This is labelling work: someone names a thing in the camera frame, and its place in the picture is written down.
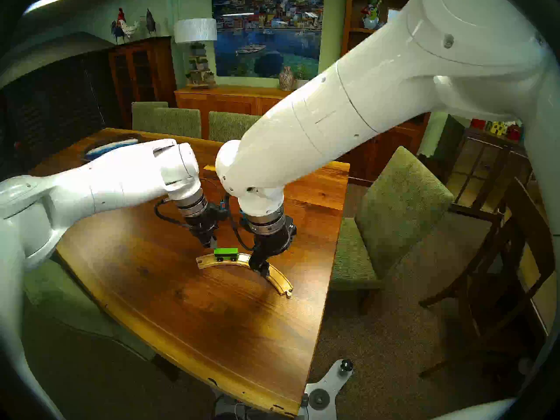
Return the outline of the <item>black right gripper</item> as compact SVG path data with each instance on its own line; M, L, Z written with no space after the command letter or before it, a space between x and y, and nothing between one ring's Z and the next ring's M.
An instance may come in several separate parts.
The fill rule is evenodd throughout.
M285 215L285 226L270 235L253 234L254 248L249 258L249 268L263 278L269 277L271 256L282 254L292 244L297 227L291 216Z

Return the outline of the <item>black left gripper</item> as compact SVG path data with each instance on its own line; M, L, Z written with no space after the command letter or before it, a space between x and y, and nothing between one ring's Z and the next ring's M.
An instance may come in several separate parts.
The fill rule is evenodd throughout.
M218 248L214 231L219 223L228 218L228 210L224 204L197 203L184 208L184 219L189 231L195 236L205 249Z

